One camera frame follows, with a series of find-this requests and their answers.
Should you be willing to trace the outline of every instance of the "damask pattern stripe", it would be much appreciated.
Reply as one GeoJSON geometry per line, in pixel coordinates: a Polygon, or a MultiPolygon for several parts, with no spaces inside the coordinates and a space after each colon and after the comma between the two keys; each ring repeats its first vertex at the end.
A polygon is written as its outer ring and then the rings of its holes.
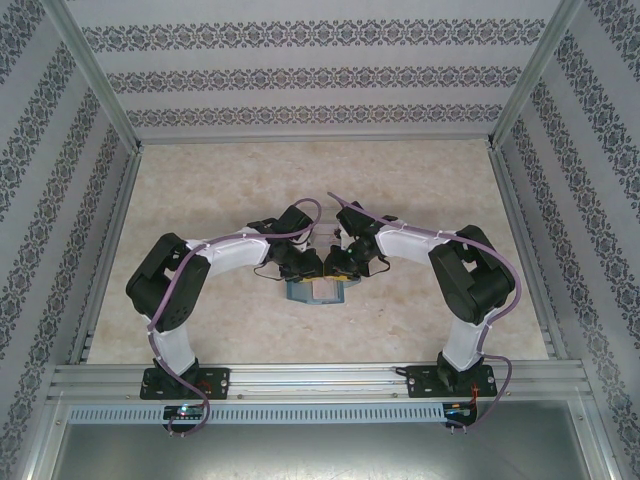
{"type": "Polygon", "coordinates": [[[24,47],[44,18],[38,0],[16,0],[0,21],[0,85],[4,84],[24,47]]]}
{"type": "Polygon", "coordinates": [[[640,82],[640,15],[629,0],[588,0],[589,8],[640,82]]]}
{"type": "Polygon", "coordinates": [[[627,127],[620,121],[593,67],[589,65],[584,52],[580,50],[570,32],[567,32],[558,45],[555,57],[573,87],[582,111],[587,115],[591,129],[608,155],[609,163],[618,176],[620,185],[623,185],[626,197],[631,200],[631,207],[636,210],[636,218],[640,221],[638,147],[633,144],[627,127]]]}
{"type": "Polygon", "coordinates": [[[22,306],[31,290],[35,272],[40,265],[45,246],[53,226],[60,213],[62,202],[71,183],[87,137],[100,109],[100,102],[89,90],[80,104],[73,120],[67,139],[56,159],[42,198],[33,214],[34,220],[29,224],[24,243],[18,249],[17,258],[13,262],[13,270],[9,272],[0,300],[0,360],[5,357],[5,349],[11,342],[11,332],[22,314],[22,306]]]}
{"type": "MultiPolygon", "coordinates": [[[[640,466],[640,445],[638,444],[640,426],[637,423],[638,416],[631,410],[633,403],[629,395],[624,391],[624,382],[620,380],[620,367],[615,362],[615,356],[611,350],[609,340],[602,333],[598,312],[593,307],[589,288],[584,282],[564,221],[558,213],[558,206],[553,198],[551,188],[540,166],[538,154],[522,118],[516,121],[511,134],[524,162],[524,169],[547,229],[547,234],[555,250],[556,260],[562,272],[578,323],[584,331],[585,344],[596,366],[596,373],[602,383],[607,404],[612,413],[612,419],[618,426],[618,435],[625,445],[625,451],[628,452],[631,458],[634,472],[640,474],[640,470],[638,470],[640,466]]],[[[508,163],[509,176],[511,177],[511,182],[514,183],[513,173],[508,163]]],[[[524,214],[525,210],[520,197],[518,197],[518,201],[524,214]]]]}
{"type": "Polygon", "coordinates": [[[95,52],[355,45],[533,45],[543,19],[321,20],[82,29],[95,52]]]}
{"type": "Polygon", "coordinates": [[[587,169],[573,146],[567,126],[544,82],[536,85],[531,92],[531,100],[558,157],[578,210],[582,213],[585,228],[600,257],[600,265],[604,268],[604,275],[611,291],[616,295],[622,319],[627,322],[627,330],[635,339],[635,348],[640,349],[640,284],[629,272],[629,262],[618,246],[618,239],[611,231],[607,213],[601,207],[587,169]]]}
{"type": "Polygon", "coordinates": [[[502,105],[323,105],[129,110],[134,127],[318,123],[494,122],[502,105]]]}
{"type": "MultiPolygon", "coordinates": [[[[16,464],[20,447],[24,441],[26,423],[33,412],[36,395],[42,384],[45,365],[51,355],[59,324],[64,318],[69,291],[73,286],[80,259],[87,245],[91,224],[98,209],[100,197],[118,144],[119,137],[111,126],[107,131],[87,190],[82,199],[82,204],[76,215],[76,221],[63,253],[62,262],[47,299],[47,307],[42,312],[43,316],[38,324],[38,331],[29,349],[29,360],[24,365],[24,373],[20,377],[18,390],[14,395],[16,400],[9,408],[9,420],[3,425],[4,432],[0,440],[0,478],[10,478],[11,468],[16,464]]],[[[122,184],[126,167],[127,165],[124,166],[120,175],[118,190],[122,184]]],[[[111,206],[110,217],[113,215],[114,208],[115,201],[111,206]]],[[[107,231],[108,225],[105,227],[102,243],[106,239],[107,231]]]]}
{"type": "Polygon", "coordinates": [[[64,43],[56,50],[47,65],[44,76],[38,82],[38,88],[29,99],[24,115],[18,120],[13,136],[2,151],[0,160],[0,223],[4,221],[4,212],[9,209],[11,199],[22,183],[26,167],[31,163],[36,147],[42,140],[45,128],[58,106],[67,82],[76,68],[73,56],[64,43]]]}
{"type": "Polygon", "coordinates": [[[520,67],[344,67],[109,74],[118,94],[305,88],[513,87],[520,67]]]}

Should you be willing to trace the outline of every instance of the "beige floor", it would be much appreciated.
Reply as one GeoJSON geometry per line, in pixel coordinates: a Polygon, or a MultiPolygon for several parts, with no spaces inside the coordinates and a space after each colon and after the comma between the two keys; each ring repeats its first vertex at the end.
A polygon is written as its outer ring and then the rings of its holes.
{"type": "MultiPolygon", "coordinates": [[[[158,237],[211,238],[278,216],[332,190],[365,208],[434,229],[480,226],[521,271],[484,143],[409,141],[146,147],[89,363],[150,363],[142,319],[124,287],[158,237]]],[[[250,268],[208,280],[189,319],[204,363],[435,360],[452,314],[431,269],[392,259],[390,272],[346,291],[342,305],[287,301],[250,268]]],[[[488,353],[547,358],[528,292],[498,322],[488,353]]]]}

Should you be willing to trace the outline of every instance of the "patterned wallpaper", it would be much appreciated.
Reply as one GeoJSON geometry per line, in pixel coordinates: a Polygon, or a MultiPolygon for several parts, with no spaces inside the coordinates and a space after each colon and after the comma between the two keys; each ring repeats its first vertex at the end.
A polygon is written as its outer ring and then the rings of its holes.
{"type": "Polygon", "coordinates": [[[558,0],[72,0],[145,140],[488,134],[558,0]]]}
{"type": "Polygon", "coordinates": [[[87,306],[129,152],[35,0],[1,0],[0,479],[87,306]]]}
{"type": "Polygon", "coordinates": [[[502,146],[564,341],[640,477],[640,16],[585,2],[502,146]]]}

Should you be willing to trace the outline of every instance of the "marble floor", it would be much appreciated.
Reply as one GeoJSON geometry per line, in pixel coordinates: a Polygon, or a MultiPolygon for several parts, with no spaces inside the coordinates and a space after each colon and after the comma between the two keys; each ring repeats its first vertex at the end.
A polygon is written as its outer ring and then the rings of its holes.
{"type": "MultiPolygon", "coordinates": [[[[151,362],[143,320],[124,290],[158,237],[232,233],[308,196],[335,212],[328,190],[413,225],[478,225],[522,271],[481,140],[148,146],[89,363],[151,362]]],[[[283,282],[249,267],[209,279],[188,321],[192,347],[201,363],[435,360],[452,318],[435,276],[416,263],[391,262],[389,272],[347,289],[340,305],[287,301],[283,282]]],[[[495,324],[485,350],[547,358],[528,291],[495,324]]]]}

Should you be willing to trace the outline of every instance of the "enclosure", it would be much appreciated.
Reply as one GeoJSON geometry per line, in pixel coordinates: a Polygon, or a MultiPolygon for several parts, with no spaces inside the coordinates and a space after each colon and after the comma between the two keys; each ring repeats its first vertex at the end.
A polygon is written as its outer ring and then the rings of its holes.
{"type": "Polygon", "coordinates": [[[2,0],[0,478],[640,477],[638,7],[2,0]],[[491,418],[449,435],[446,399],[395,373],[435,364],[453,314],[430,267],[389,258],[335,305],[209,279],[187,329],[225,399],[167,438],[127,281],[167,232],[304,197],[324,256],[327,191],[477,225],[514,264],[491,418]]]}

